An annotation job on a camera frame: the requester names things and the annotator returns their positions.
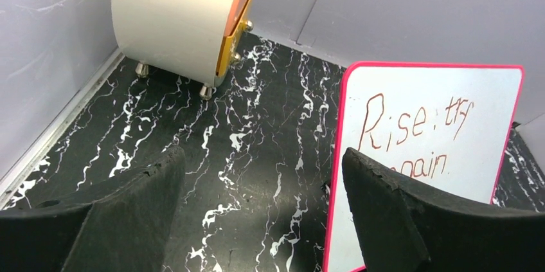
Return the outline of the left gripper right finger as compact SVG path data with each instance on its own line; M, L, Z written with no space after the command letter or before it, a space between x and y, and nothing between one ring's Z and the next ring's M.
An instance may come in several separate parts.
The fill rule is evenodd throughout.
M439 190L349 148L343 183L368 271L543 271L544 214Z

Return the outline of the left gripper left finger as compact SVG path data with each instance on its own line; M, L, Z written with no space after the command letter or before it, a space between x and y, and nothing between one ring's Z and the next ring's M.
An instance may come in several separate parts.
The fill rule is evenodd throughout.
M1 212L2 271L161 271L186 156L146 163L33 208Z

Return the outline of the pink framed whiteboard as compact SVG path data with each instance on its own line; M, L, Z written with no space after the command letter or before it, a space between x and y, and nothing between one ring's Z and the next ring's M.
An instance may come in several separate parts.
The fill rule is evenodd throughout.
M364 269L343 183L346 149L491 203L523 80L520 65L352 64L340 87L323 269Z

